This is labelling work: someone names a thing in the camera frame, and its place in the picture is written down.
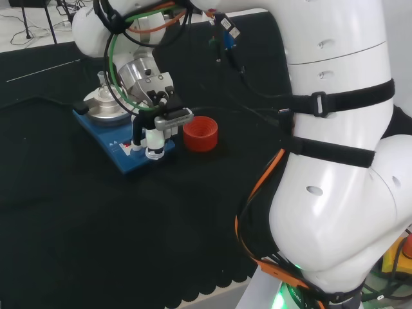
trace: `robotic arm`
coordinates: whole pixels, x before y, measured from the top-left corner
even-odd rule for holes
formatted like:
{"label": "robotic arm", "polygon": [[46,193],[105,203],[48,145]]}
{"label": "robotic arm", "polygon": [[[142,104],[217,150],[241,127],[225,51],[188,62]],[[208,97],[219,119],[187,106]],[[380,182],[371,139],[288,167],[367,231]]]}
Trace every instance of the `robotic arm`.
{"label": "robotic arm", "polygon": [[[154,2],[109,3],[125,16]],[[380,0],[191,2],[209,12],[270,11],[282,33],[294,95],[345,93],[391,80]],[[150,29],[163,23],[162,14],[156,14],[132,26]],[[77,13],[73,34],[83,53],[103,56],[110,32],[92,7]],[[131,35],[157,44],[164,30],[150,36]],[[148,91],[158,93],[173,86],[168,73],[160,74],[151,49],[123,35],[113,60],[128,95],[137,102],[150,101]],[[362,286],[372,266],[412,222],[412,137],[381,140],[392,112],[390,99],[325,117],[295,116],[296,137],[376,152],[370,168],[291,154],[274,196],[269,216],[273,238],[288,260],[299,265],[304,278],[326,293],[347,293]],[[358,290],[352,298],[329,307],[343,308],[344,303],[348,309],[363,308],[359,295]],[[298,307],[288,304],[288,308]]]}

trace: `blue base plate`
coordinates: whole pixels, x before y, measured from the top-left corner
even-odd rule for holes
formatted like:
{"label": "blue base plate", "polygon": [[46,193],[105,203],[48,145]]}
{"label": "blue base plate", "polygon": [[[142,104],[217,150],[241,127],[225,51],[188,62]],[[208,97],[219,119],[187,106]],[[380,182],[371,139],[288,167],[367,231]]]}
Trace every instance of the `blue base plate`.
{"label": "blue base plate", "polygon": [[[103,147],[123,174],[130,173],[152,162],[146,157],[145,148],[140,151],[131,150],[131,123],[117,127],[100,127],[90,121],[87,116],[80,116],[76,112],[73,112],[73,114],[80,122],[80,125]],[[165,146],[165,156],[173,149],[174,142],[169,140]]]}

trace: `green cable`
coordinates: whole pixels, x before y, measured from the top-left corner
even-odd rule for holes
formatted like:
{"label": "green cable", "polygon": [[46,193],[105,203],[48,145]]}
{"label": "green cable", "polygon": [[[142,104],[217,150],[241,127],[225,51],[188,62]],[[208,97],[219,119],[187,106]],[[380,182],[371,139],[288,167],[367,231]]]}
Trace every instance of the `green cable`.
{"label": "green cable", "polygon": [[143,17],[147,17],[147,16],[151,16],[151,15],[154,15],[154,14],[157,14],[157,13],[161,13],[161,12],[164,12],[164,11],[168,11],[168,10],[173,10],[174,8],[178,8],[178,7],[179,7],[179,6],[174,5],[174,6],[170,6],[170,7],[168,7],[168,8],[161,8],[161,9],[156,10],[156,11],[151,11],[151,12],[147,12],[147,13],[142,13],[142,14],[139,14],[139,15],[135,15],[135,16],[132,16],[132,17],[127,18],[127,19],[126,19],[126,22],[127,22],[127,23],[130,23],[130,22],[132,22],[132,21],[134,21],[134,20],[136,20],[136,19],[143,18]]}
{"label": "green cable", "polygon": [[[147,16],[151,16],[151,15],[154,15],[154,14],[157,14],[157,13],[161,13],[161,12],[164,12],[164,11],[167,11],[167,10],[172,10],[172,9],[174,9],[174,8],[178,8],[178,6],[177,6],[177,5],[174,5],[174,6],[170,6],[170,7],[168,7],[168,8],[161,8],[161,9],[159,9],[159,10],[155,10],[155,11],[151,11],[151,12],[147,12],[147,13],[142,13],[142,14],[139,14],[139,15],[131,16],[131,17],[129,17],[129,18],[126,19],[126,22],[127,22],[127,23],[130,23],[130,22],[132,22],[132,21],[134,21],[134,20],[136,20],[136,19],[143,18],[143,17],[147,17]],[[120,94],[120,96],[123,98],[123,100],[125,100],[128,104],[132,105],[134,108],[137,108],[137,109],[139,109],[139,110],[141,110],[141,111],[154,111],[157,107],[155,107],[155,108],[144,108],[144,107],[142,107],[142,106],[139,106],[139,105],[135,104],[132,100],[130,100],[130,99],[124,94],[124,92],[120,89],[119,85],[117,84],[117,79],[116,79],[116,74],[115,74],[115,68],[114,68],[114,65],[113,65],[113,54],[114,54],[114,52],[115,52],[115,45],[116,45],[117,37],[118,37],[118,35],[115,35],[115,36],[113,37],[113,40],[112,40],[112,42],[111,42],[111,44],[110,44],[110,50],[109,50],[109,69],[110,69],[110,75],[111,75],[111,79],[112,79],[112,81],[113,81],[113,83],[114,83],[114,85],[115,85],[115,87],[116,87],[116,90],[117,90],[117,92]]]}
{"label": "green cable", "polygon": [[111,75],[111,79],[116,87],[117,92],[120,94],[120,96],[130,105],[132,105],[134,108],[137,108],[141,111],[154,111],[156,108],[144,108],[142,106],[139,106],[137,104],[135,104],[132,100],[130,100],[124,93],[123,91],[120,89],[119,85],[117,84],[117,79],[116,79],[116,75],[115,75],[115,68],[113,65],[113,53],[115,51],[115,45],[116,45],[116,41],[117,41],[117,35],[115,35],[113,37],[113,40],[111,41],[110,44],[110,50],[109,50],[109,69],[110,69],[110,75]]}

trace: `black tablecloth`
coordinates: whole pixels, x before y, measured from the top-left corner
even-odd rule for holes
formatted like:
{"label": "black tablecloth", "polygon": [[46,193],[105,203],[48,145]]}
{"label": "black tablecloth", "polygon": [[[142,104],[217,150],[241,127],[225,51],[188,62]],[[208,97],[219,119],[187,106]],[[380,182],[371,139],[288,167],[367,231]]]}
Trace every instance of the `black tablecloth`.
{"label": "black tablecloth", "polygon": [[[239,61],[256,88],[289,92],[273,18],[256,14],[235,22]],[[225,61],[217,64],[210,25],[194,25],[191,33],[190,41],[185,35],[155,55],[183,101],[217,121],[219,145],[200,155],[178,140],[164,162],[127,177],[67,105],[98,86],[100,60],[85,59],[72,43],[0,54],[0,108],[10,106],[0,109],[4,308],[173,308],[253,274],[235,241],[234,216],[279,148],[276,118]],[[394,132],[412,127],[400,123]],[[281,171],[252,213],[254,250],[261,254],[273,245],[268,208]]]}

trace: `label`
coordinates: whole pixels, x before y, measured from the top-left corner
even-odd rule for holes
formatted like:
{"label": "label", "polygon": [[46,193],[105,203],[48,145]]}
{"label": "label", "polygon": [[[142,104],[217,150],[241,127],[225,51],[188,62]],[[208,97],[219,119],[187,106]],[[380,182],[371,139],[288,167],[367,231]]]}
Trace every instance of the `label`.
{"label": "label", "polygon": [[[288,291],[292,299],[295,301],[295,304],[299,307],[302,308],[302,296],[301,293],[298,289],[295,289],[291,287],[290,285],[286,285],[288,287]],[[307,309],[314,309],[313,307],[309,307],[308,304],[305,304],[305,308]]]}
{"label": "label", "polygon": [[239,31],[236,27],[234,27],[234,28],[229,32],[229,34],[235,39],[235,38],[237,38],[237,37],[239,36],[240,31]]}
{"label": "label", "polygon": [[226,18],[222,19],[221,24],[226,30],[229,30],[232,27],[232,24]]}
{"label": "label", "polygon": [[91,9],[86,13],[86,17],[94,10],[93,7],[91,7]]}

